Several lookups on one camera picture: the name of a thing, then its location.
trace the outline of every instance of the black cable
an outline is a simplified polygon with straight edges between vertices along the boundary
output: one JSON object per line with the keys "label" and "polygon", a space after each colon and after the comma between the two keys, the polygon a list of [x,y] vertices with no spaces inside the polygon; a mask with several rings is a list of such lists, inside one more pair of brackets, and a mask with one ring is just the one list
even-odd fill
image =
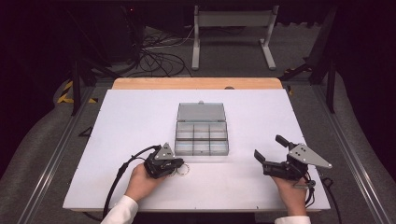
{"label": "black cable", "polygon": [[312,181],[311,175],[308,172],[306,172],[306,174],[308,175],[308,177],[306,177],[304,175],[304,179],[305,179],[305,183],[308,184],[308,198],[305,200],[305,205],[306,205],[305,208],[311,206],[315,202],[315,195],[314,195],[315,189],[314,189],[314,186],[309,186],[311,184],[311,181]]}
{"label": "black cable", "polygon": [[184,68],[186,68],[186,70],[188,71],[188,73],[192,77],[190,70],[187,68],[186,64],[184,63],[184,61],[180,57],[178,57],[178,56],[176,56],[174,54],[155,53],[155,52],[152,52],[152,51],[148,50],[148,49],[150,49],[152,47],[171,47],[171,46],[174,46],[175,44],[183,43],[185,40],[184,39],[179,39],[178,41],[176,41],[176,42],[174,42],[172,44],[165,45],[165,44],[162,44],[162,42],[166,41],[169,38],[174,37],[174,35],[169,35],[169,34],[165,34],[165,33],[159,33],[158,36],[154,36],[156,34],[152,34],[152,35],[149,35],[149,36],[146,37],[146,38],[153,39],[153,41],[151,43],[148,43],[148,44],[144,45],[142,47],[142,51],[148,56],[149,55],[155,55],[156,58],[160,57],[162,61],[168,62],[172,67],[173,67],[173,65],[170,62],[178,63],[178,64],[182,65],[182,68],[180,70],[178,70],[177,72],[172,73],[172,69],[170,71],[165,72],[167,77],[180,74],[184,70]]}
{"label": "black cable", "polygon": [[144,40],[143,49],[145,48],[152,48],[152,47],[171,47],[176,44],[182,43],[184,41],[183,38],[179,38],[172,44],[163,44],[164,41],[175,38],[175,35],[165,34],[164,32],[158,32],[151,35],[147,35]]}
{"label": "black cable", "polygon": [[[148,66],[148,69],[143,66],[142,62],[144,62]],[[177,64],[181,65],[181,68],[176,71],[173,71],[174,70],[173,63],[177,63]],[[165,68],[165,64],[168,64],[168,66],[170,66],[170,69]],[[180,57],[178,57],[174,54],[156,53],[156,52],[152,52],[147,49],[141,49],[141,57],[139,59],[139,67],[145,72],[150,72],[150,77],[153,77],[152,73],[159,69],[163,70],[165,75],[164,76],[156,76],[156,77],[176,76],[176,75],[179,75],[182,71],[184,71],[184,69],[186,69],[188,71],[190,77],[192,77],[191,72],[187,68],[184,61]],[[131,77],[132,75],[140,74],[140,73],[143,73],[143,72],[132,73],[128,77]]]}
{"label": "black cable", "polygon": [[113,195],[114,189],[116,188],[117,184],[119,183],[123,173],[125,173],[125,170],[128,168],[129,163],[131,163],[131,161],[138,159],[138,156],[140,156],[142,153],[149,151],[150,149],[159,149],[159,148],[161,148],[161,146],[147,147],[147,148],[141,150],[140,152],[138,152],[136,155],[131,156],[131,159],[129,159],[127,162],[125,162],[120,167],[119,172],[117,173],[116,179],[114,180],[113,185],[111,186],[110,191],[107,194],[105,207],[103,209],[103,215],[102,215],[103,218],[105,218],[108,214],[108,206],[110,204],[111,196]]}
{"label": "black cable", "polygon": [[143,159],[143,158],[141,158],[141,157],[136,157],[137,159],[140,159],[140,160],[142,160],[142,161],[145,161],[146,159]]}
{"label": "black cable", "polygon": [[88,218],[91,218],[91,219],[93,219],[93,220],[95,220],[95,221],[102,221],[102,219],[101,218],[99,218],[99,217],[95,217],[95,216],[93,216],[93,215],[91,215],[91,214],[89,214],[89,213],[87,213],[87,212],[83,212],[82,214],[84,214],[85,216],[87,216]]}
{"label": "black cable", "polygon": [[337,212],[337,216],[338,216],[338,223],[342,224],[343,221],[341,220],[340,209],[338,208],[337,201],[335,200],[334,195],[332,194],[332,191],[330,190],[330,187],[332,186],[332,183],[333,183],[332,179],[330,179],[329,177],[326,177],[326,178],[320,179],[320,181],[323,183],[323,186],[329,192],[330,197],[332,197],[332,202],[334,203],[335,211]]}

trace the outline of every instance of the white table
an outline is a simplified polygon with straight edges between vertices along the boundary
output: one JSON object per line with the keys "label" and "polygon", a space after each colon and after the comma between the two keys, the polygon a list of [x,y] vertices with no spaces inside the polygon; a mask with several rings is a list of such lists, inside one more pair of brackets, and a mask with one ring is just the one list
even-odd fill
{"label": "white table", "polygon": [[[224,103],[228,124],[228,157],[184,158],[185,176],[168,177],[139,203],[140,211],[260,212],[285,209],[273,180],[262,174],[254,149],[268,161],[284,161],[288,150],[277,134],[304,143],[285,90],[109,90],[85,148],[64,208],[102,210],[121,165],[143,148],[175,143],[179,103]],[[110,207],[126,189],[134,161],[116,187]],[[311,210],[330,209],[318,172]]]}

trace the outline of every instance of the wire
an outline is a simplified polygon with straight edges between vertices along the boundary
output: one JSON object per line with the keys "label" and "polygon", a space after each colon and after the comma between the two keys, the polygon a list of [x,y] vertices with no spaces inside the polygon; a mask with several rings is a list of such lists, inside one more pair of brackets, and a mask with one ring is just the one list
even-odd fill
{"label": "wire", "polygon": [[175,37],[175,36],[166,34],[164,32],[157,32],[157,33],[153,33],[150,35],[146,35],[146,37],[144,38],[144,41],[143,41],[143,48],[155,47],[156,45],[161,46],[162,43],[169,42],[169,39],[173,38],[173,37]]}
{"label": "wire", "polygon": [[136,157],[137,159],[140,159],[140,160],[142,160],[142,161],[145,161],[146,159],[143,159],[143,158],[141,158],[141,157]]}
{"label": "wire", "polygon": [[93,219],[93,220],[95,220],[95,221],[100,221],[100,222],[102,221],[101,218],[95,217],[95,216],[93,216],[93,215],[91,215],[91,214],[89,214],[89,213],[87,213],[87,212],[83,212],[82,214],[84,214],[84,215],[87,216],[88,218]]}
{"label": "wire", "polygon": [[[179,75],[184,70],[187,70],[190,77],[192,74],[189,68],[186,66],[184,61],[176,56],[175,54],[168,54],[168,53],[158,53],[153,52],[148,49],[141,49],[140,50],[140,58],[138,61],[138,67],[142,71],[138,71],[128,75],[127,77],[173,77]],[[174,63],[180,65],[178,70],[174,70],[175,66]],[[154,76],[153,72],[158,70],[162,70],[163,74],[159,76]],[[136,74],[144,74],[149,73],[149,75],[139,75],[135,76]]]}
{"label": "wire", "polygon": [[151,149],[158,149],[161,148],[161,146],[152,146],[152,147],[147,147],[143,150],[141,150],[140,152],[138,152],[136,155],[132,155],[131,159],[129,159],[127,162],[125,162],[119,169],[119,172],[117,173],[116,179],[113,182],[113,185],[110,188],[110,191],[107,194],[107,198],[106,198],[106,202],[105,202],[105,207],[103,209],[103,215],[102,217],[105,218],[107,216],[108,213],[108,206],[110,204],[110,199],[111,196],[113,195],[114,189],[116,188],[117,184],[119,183],[123,173],[125,173],[126,168],[128,168],[129,163],[131,163],[131,161],[134,161],[136,159],[138,159],[138,156],[140,156],[142,153],[149,151]]}
{"label": "wire", "polygon": [[190,38],[190,35],[192,34],[192,31],[194,30],[194,28],[192,28],[189,32],[189,34],[187,35],[186,38],[180,38],[180,39],[167,39],[164,40],[162,42],[160,42],[159,44],[165,43],[165,42],[169,42],[169,41],[174,41],[174,40],[182,40],[181,43],[173,43],[172,45],[162,45],[162,46],[153,46],[153,47],[145,47],[145,49],[160,49],[160,48],[170,48],[170,47],[176,47],[176,46],[180,46],[183,45],[184,43],[186,43],[187,40],[193,40]]}
{"label": "wire", "polygon": [[315,188],[314,188],[315,185],[309,186],[309,184],[311,184],[311,181],[312,181],[311,175],[309,174],[309,172],[306,172],[306,175],[304,175],[304,179],[305,179],[305,182],[308,184],[309,194],[308,194],[308,198],[305,201],[305,204],[307,204],[307,206],[305,208],[311,206],[315,202]]}
{"label": "wire", "polygon": [[332,186],[332,183],[333,183],[332,179],[330,179],[329,177],[326,177],[326,178],[320,179],[320,181],[323,183],[323,186],[329,192],[330,197],[332,197],[332,202],[334,203],[335,211],[337,212],[337,216],[338,216],[338,223],[342,224],[343,221],[341,219],[340,209],[338,208],[337,201],[335,200],[334,195],[332,194],[332,190],[330,189],[330,187]]}

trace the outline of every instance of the gray floor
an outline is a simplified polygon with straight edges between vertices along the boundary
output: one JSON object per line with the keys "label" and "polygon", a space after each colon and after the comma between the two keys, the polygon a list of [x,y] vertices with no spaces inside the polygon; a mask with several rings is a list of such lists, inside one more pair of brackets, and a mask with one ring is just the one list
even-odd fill
{"label": "gray floor", "polygon": [[[278,25],[270,43],[277,66],[276,71],[267,69],[258,44],[258,39],[265,32],[264,28],[247,28],[239,35],[206,31],[201,40],[200,69],[191,71],[191,74],[194,77],[280,77],[284,69],[297,67],[304,62],[302,57],[309,54],[318,30],[317,26],[306,28],[303,25],[288,27]],[[181,57],[189,68],[191,67],[192,41],[190,40],[182,46],[153,50],[174,53]],[[154,76],[161,75],[163,75],[161,71],[154,73]],[[318,88],[310,86],[306,82],[307,75],[309,74],[302,74],[293,81],[284,83],[291,86],[290,101],[306,143],[333,164],[333,169],[321,172],[324,177],[329,177],[334,181],[332,193],[340,208],[343,222],[376,223],[377,218],[367,203],[370,199],[366,199],[362,193],[361,184],[357,182],[359,177],[352,172],[353,167],[346,160],[337,132],[332,126],[329,115],[322,108],[318,88],[324,89],[324,84]],[[185,71],[181,76],[187,77],[188,72]],[[83,107],[69,141],[65,144],[64,154],[59,159],[60,164],[54,169],[55,175],[49,177],[49,187],[42,192],[42,201],[37,201],[36,210],[33,210],[32,214],[26,218],[26,223],[97,223],[81,213],[62,209],[62,204],[68,184],[76,171],[87,142],[86,137],[78,137],[78,134],[94,125],[106,90],[110,87],[111,82],[108,78],[102,78],[93,89],[90,97],[98,98],[99,103],[86,104]],[[88,92],[90,88],[83,87],[83,90]],[[54,95],[54,102],[60,95],[59,91]],[[332,118],[339,121],[348,145],[359,156],[368,179],[374,185],[378,200],[389,218],[388,222],[382,223],[395,222],[395,182],[361,132],[340,77],[336,79],[334,99],[336,114]],[[55,108],[25,136],[0,181],[0,223],[17,223],[22,214],[26,216],[27,212],[23,213],[23,210],[63,137],[64,130],[71,119],[72,105],[55,105]],[[313,223],[338,223],[330,196],[329,200],[331,210],[309,215]],[[285,216],[285,213],[258,213],[256,220],[258,222],[273,221],[274,218],[280,216]]]}

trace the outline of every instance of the clear plastic organizer box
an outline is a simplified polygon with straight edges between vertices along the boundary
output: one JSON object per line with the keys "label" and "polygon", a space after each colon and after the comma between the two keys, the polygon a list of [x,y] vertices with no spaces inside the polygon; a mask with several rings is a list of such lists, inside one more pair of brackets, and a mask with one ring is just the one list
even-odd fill
{"label": "clear plastic organizer box", "polygon": [[222,103],[182,103],[177,112],[177,156],[227,156],[227,122]]}

